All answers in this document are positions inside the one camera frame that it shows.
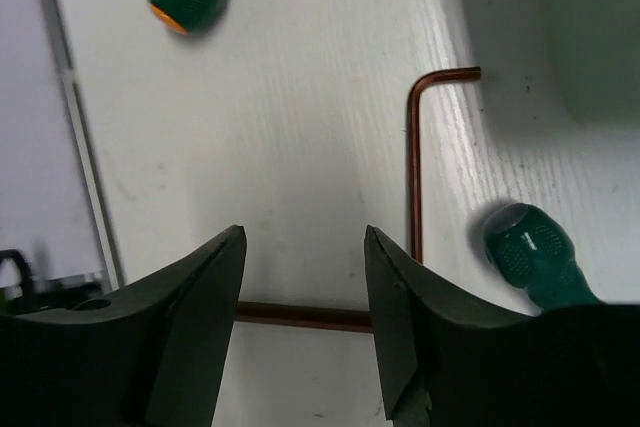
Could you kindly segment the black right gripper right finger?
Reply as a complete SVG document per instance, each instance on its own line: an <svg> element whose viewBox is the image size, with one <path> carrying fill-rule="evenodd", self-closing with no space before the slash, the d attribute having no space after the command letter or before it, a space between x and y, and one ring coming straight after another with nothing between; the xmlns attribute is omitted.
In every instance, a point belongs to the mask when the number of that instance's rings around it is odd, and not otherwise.
<svg viewBox="0 0 640 427"><path fill-rule="evenodd" d="M364 239L385 415L396 426L635 426L639 309L531 317L415 262L382 230Z"/></svg>

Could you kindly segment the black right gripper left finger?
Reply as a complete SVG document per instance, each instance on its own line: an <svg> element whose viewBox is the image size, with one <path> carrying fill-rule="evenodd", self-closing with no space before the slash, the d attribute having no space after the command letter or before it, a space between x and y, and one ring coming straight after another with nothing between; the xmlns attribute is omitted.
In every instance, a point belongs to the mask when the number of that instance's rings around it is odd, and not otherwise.
<svg viewBox="0 0 640 427"><path fill-rule="evenodd" d="M208 426L235 319L246 235L71 309L1 319L5 426Z"/></svg>

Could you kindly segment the thin brown hex key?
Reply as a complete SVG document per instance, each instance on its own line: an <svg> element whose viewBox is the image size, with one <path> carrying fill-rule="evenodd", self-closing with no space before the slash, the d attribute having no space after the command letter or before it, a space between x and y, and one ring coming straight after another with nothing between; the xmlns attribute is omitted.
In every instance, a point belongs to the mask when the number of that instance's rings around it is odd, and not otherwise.
<svg viewBox="0 0 640 427"><path fill-rule="evenodd" d="M408 92L406 103L406 185L409 251L411 257L419 263L423 262L421 96L430 87L439 84L475 82L479 81L481 76L482 69L479 66L437 70L419 77Z"/></svg>

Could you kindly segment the large brown hex key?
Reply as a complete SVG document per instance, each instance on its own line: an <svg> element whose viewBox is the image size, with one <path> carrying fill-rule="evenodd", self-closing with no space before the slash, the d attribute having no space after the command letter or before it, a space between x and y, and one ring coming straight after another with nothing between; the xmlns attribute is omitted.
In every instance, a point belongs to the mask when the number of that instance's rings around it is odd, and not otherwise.
<svg viewBox="0 0 640 427"><path fill-rule="evenodd" d="M239 302L236 308L236 320L307 329L354 333L373 332L369 312L333 308Z"/></svg>

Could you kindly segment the green plastic toolbox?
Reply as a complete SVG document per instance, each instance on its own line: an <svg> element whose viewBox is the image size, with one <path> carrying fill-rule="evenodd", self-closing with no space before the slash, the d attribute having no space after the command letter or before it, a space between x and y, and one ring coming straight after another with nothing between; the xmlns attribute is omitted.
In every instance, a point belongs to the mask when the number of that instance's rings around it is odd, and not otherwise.
<svg viewBox="0 0 640 427"><path fill-rule="evenodd" d="M639 0L461 0L491 126L639 134Z"/></svg>

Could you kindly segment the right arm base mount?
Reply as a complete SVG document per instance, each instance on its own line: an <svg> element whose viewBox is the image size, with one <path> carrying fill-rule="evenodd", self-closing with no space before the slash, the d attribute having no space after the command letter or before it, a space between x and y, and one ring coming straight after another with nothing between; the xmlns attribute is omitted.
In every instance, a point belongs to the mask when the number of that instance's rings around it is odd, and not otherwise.
<svg viewBox="0 0 640 427"><path fill-rule="evenodd" d="M21 295L7 299L6 294L1 292L2 314L24 315L58 308L73 309L81 303L103 294L100 284L96 282L71 287L57 283L52 289L39 292L31 267L19 250L2 250L1 264L5 262L12 263L18 272L18 287Z"/></svg>

